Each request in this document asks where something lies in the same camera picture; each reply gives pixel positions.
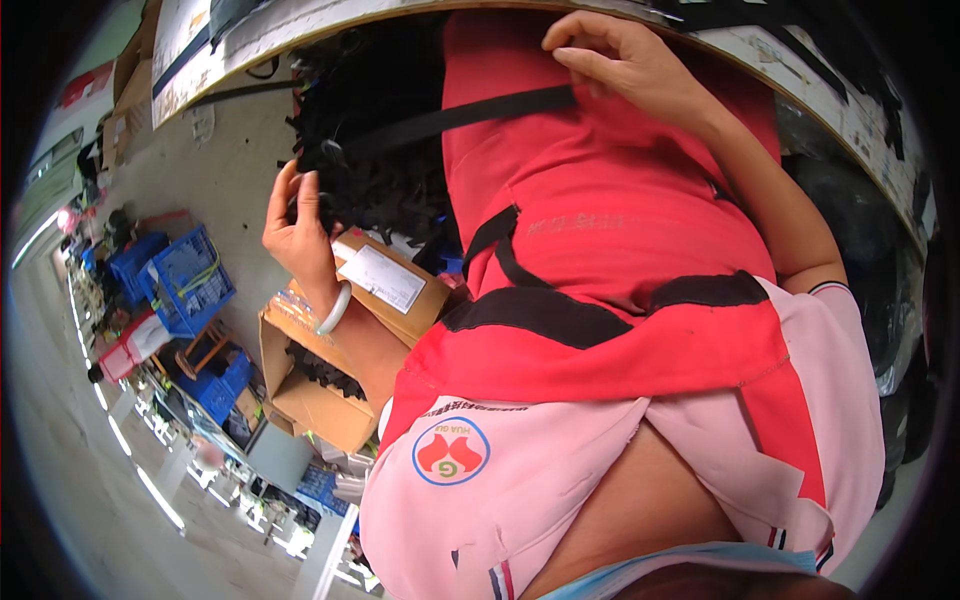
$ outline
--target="paper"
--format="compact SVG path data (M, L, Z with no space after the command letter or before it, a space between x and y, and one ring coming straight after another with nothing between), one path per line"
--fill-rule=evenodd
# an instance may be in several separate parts
M426 285L421 277L410 273L369 245L344 263L339 273L404 315L410 312L420 290Z

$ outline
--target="fluorescent light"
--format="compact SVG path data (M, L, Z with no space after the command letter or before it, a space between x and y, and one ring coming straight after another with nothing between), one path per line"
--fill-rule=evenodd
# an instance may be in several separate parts
M111 415L107 415L107 421L110 423L110 429L113 430L113 435L117 437L117 442L119 442L120 447L123 448L124 454L132 456L130 446L127 444L127 441L123 439L123 434L120 433L120 427L117 426L117 421L113 420Z
M223 504L223 505L226 506L227 508L230 508L230 503L227 502L227 501L224 499L223 496L221 496L220 494L216 493L216 491L215 491L213 488L207 488L206 490L207 490L208 492L210 492L210 495L212 495L212 496L215 497L216 499L220 500L220 503L221 503L221 504Z
M94 383L94 384L93 384L93 391L96 392L96 393L97 393L97 397L100 398L100 405L104 407L104 410L105 410L105 411L106 411L106 410L109 410L109 408L107 408L107 399L104 398L104 392L103 392L103 390L100 389L100 384L99 384L99 383Z
M150 480L150 477L147 477L147 473L143 472L142 468L137 467L136 474L140 476L141 480L143 480L143 485L147 486L147 490L150 492L150 495L154 497L154 500L156 500L156 503L159 504L160 508L163 509L163 512L166 513L168 517L170 517L170 520L174 522L174 525L177 525L178 529L183 529L184 527L186 527L186 524L183 522L183 519L180 518L180 515L178 515L174 511L174 507L170 506L170 504L165 499L163 499L163 496L160 495L160 490L156 488L156 486L154 485L154 482Z
M55 212L54 214L50 215L50 218L47 219L47 220L43 223L43 225L40 226L39 229L36 230L36 233L34 233L32 236L30 236L30 239L27 240L27 243L23 245L23 248L20 249L20 252L18 252L18 253L16 254L16 258L13 259L12 269L16 269L16 266L17 266L18 264L20 264L20 259L23 258L23 255L24 255L24 254L27 253L27 250L30 249L30 247L34 244L34 242L35 242L36 239L40 236L40 234L43 233L43 231L44 231L45 229L47 229L48 227L50 227L51 225L54 224L54 221L57 220L57 215L58 215L58 214L60 214L59 211L57 211L57 212Z

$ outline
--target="woman's left hand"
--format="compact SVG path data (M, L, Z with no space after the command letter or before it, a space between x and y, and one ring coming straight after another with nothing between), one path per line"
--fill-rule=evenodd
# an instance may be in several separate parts
M288 162L274 182L263 229L263 247L297 280L317 314L333 308L340 294L330 239L320 222L320 179L316 171L296 175ZM297 194L297 222L287 223L287 203Z

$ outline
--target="pink shirt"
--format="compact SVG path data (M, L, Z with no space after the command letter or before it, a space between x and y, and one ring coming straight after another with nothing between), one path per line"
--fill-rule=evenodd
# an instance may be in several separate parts
M361 505L364 553L399 600L518 597L646 418L744 541L812 550L829 574L870 520L883 473L879 400L850 292L793 296L758 277L804 389L827 510L760 453L730 391L516 404L441 396L384 450ZM389 419L384 411L381 427Z

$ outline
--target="black fabric strip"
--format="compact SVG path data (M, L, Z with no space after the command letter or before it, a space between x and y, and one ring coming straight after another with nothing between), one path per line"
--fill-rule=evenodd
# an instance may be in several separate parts
M251 73L250 69L247 69L247 75L250 75L254 79L258 79L265 82L268 79L272 78L274 75L276 75L276 72L279 70L279 68L280 68L280 57L273 57L272 59L270 59L270 75L257 75L256 73Z
M493 215L486 223L477 228L470 240L470 246L464 254L464 279L468 277L470 261L476 257L480 251L489 248L497 240L508 236L516 228L516 216L520 214L519 209L511 204Z
M510 236L504 236L497 242L494 253L496 254L496 259L500 262L500 268L503 269L503 275L507 276L515 286L553 289L552 285L530 273L516 262L514 244Z
M201 98L197 102L190 105L190 107L198 108L204 105L209 105L216 102L223 102L224 100L230 100L231 98L241 98L243 96L250 96L252 94L262 94L263 92L277 91L279 89L292 89L296 87L301 87L305 83L306 83L306 80L293 79L293 80L287 80L283 82L270 82L268 84L257 84L257 85L247 85L245 87L235 87L234 89L226 89L224 91L218 91L216 93L203 96L203 98Z
M701 304L703 306L739 306L767 300L763 286L746 271L734 275L693 275L667 281L650 293L652 315L665 306Z
M564 346L584 350L627 333L633 326L596 304L578 302L556 290L508 287L462 304L443 319L452 332L483 325L525 329Z
M460 107L418 115L344 144L348 157L374 156L404 144L490 119L519 117L556 108L576 106L570 85L545 87L517 94L497 96Z
M197 34L193 36L193 39L190 40L190 43L186 45L186 48L183 48L183 52L181 52L180 55L170 63L170 66L167 67L166 71L163 71L163 75L160 76L160 79L156 80L153 92L154 100L156 100L156 97L160 95L160 92L163 91L163 88L170 83L170 80L174 78L174 75L177 75L183 66L190 62L190 59L192 59L195 54L200 52L200 49L206 46L209 41L210 28L201 28Z

